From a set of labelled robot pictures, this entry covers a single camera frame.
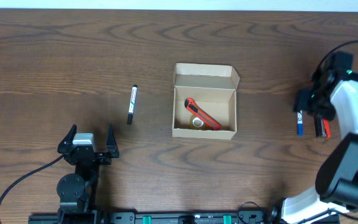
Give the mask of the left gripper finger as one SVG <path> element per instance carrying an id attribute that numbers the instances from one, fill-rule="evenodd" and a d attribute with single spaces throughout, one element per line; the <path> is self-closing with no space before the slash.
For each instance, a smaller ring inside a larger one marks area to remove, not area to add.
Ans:
<path id="1" fill-rule="evenodd" d="M 119 154 L 119 149 L 114 137 L 113 126 L 111 123 L 109 124 L 108 136 L 106 140 L 106 148 L 108 149 L 110 154 Z"/>
<path id="2" fill-rule="evenodd" d="M 76 125 L 74 124 L 68 134 L 62 139 L 62 141 L 58 144 L 58 147 L 68 147 L 72 145 L 73 139 L 76 134 Z"/>

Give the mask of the blue whiteboard marker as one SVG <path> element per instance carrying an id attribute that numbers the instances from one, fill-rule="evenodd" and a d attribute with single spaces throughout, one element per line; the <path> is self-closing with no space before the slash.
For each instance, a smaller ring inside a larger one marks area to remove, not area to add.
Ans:
<path id="1" fill-rule="evenodd" d="M 298 136 L 303 135 L 303 112 L 302 112 L 302 110 L 299 110 L 297 112 L 297 135 Z"/>

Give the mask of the clear tape roll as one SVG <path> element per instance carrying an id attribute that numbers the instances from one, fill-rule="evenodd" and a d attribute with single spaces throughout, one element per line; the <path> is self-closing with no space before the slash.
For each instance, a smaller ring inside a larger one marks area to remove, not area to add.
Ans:
<path id="1" fill-rule="evenodd" d="M 204 130 L 206 128 L 206 123 L 195 115 L 190 118 L 189 125 L 190 129 Z"/>

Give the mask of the orange utility knife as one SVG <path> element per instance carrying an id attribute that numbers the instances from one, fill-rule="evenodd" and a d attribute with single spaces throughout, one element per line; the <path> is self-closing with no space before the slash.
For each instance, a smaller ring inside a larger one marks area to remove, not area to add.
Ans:
<path id="1" fill-rule="evenodd" d="M 192 98 L 187 98 L 184 102 L 185 108 L 195 115 L 197 118 L 202 120 L 205 125 L 209 126 L 212 130 L 218 131 L 222 128 L 221 124 L 217 122 L 212 116 L 207 112 L 202 110 Z"/>

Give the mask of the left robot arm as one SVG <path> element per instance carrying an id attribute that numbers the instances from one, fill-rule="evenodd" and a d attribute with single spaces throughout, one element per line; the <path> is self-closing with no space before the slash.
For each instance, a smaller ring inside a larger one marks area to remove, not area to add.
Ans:
<path id="1" fill-rule="evenodd" d="M 107 150 L 96 152 L 94 134 L 78 133 L 74 124 L 59 143 L 57 152 L 67 163 L 75 166 L 72 174 L 62 177 L 57 185 L 60 210 L 65 213 L 87 213 L 94 206 L 98 186 L 99 168 L 111 164 L 119 157 L 113 126 L 109 126 Z"/>

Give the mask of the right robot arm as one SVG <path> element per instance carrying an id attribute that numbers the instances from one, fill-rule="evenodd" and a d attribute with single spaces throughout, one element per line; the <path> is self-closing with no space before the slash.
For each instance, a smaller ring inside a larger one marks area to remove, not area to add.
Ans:
<path id="1" fill-rule="evenodd" d="M 314 186 L 276 204 L 267 223 L 314 223 L 358 212 L 358 73 L 352 61 L 346 52 L 328 54 L 312 75 L 313 86 L 298 91 L 293 110 L 312 115 L 324 133 L 326 122 L 337 118 L 341 142 L 320 167 Z"/>

